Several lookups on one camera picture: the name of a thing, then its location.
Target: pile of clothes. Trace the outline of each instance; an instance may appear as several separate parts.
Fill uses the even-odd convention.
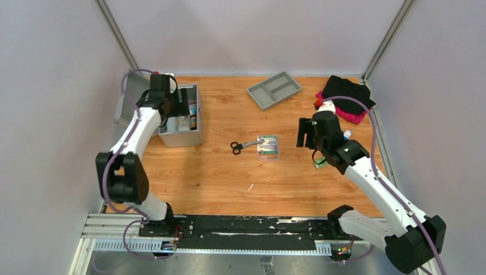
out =
[[[371,92],[365,85],[353,83],[339,76],[331,76],[324,89],[317,93],[316,97],[319,99],[318,102],[321,102],[323,99],[332,96],[348,96],[359,100],[366,108],[371,109],[375,102],[370,99],[370,95]],[[366,111],[355,102],[345,99],[337,99],[333,102],[336,107],[336,114],[346,121],[359,124],[366,116]]]

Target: gray wall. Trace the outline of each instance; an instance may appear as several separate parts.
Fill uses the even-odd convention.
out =
[[[138,65],[176,73],[361,74],[403,0],[108,0]]]
[[[94,1],[1,1],[0,41],[0,273],[67,274],[128,66]]]
[[[419,0],[370,78],[399,188],[447,223],[449,274],[484,274],[486,1]]]

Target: gray box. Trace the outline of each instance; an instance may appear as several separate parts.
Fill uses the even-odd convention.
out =
[[[196,146],[202,144],[202,108],[199,87],[197,84],[179,85],[179,89],[184,88],[187,89],[187,99],[189,101],[196,101],[197,129],[180,132],[166,132],[166,126],[160,127],[158,135],[166,147]]]
[[[248,93],[263,111],[297,94],[302,90],[295,79],[282,72],[248,88]]]

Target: wooden table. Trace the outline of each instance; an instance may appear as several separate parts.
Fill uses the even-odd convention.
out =
[[[180,84],[199,84],[204,142],[196,147],[166,148],[158,136],[152,137],[142,160],[150,190],[172,205],[175,214],[326,216],[347,204],[365,215],[382,217],[337,169],[317,170],[312,151],[296,148],[298,120],[312,116],[315,94],[327,78],[297,77],[303,90],[263,112],[246,89],[266,78],[178,77]],[[343,131],[352,130],[352,138],[371,152],[368,118],[360,125],[342,119],[340,123]],[[249,142],[260,134],[278,135],[279,162],[259,161],[256,146],[232,154],[231,142]],[[377,163],[384,171],[379,155]]]

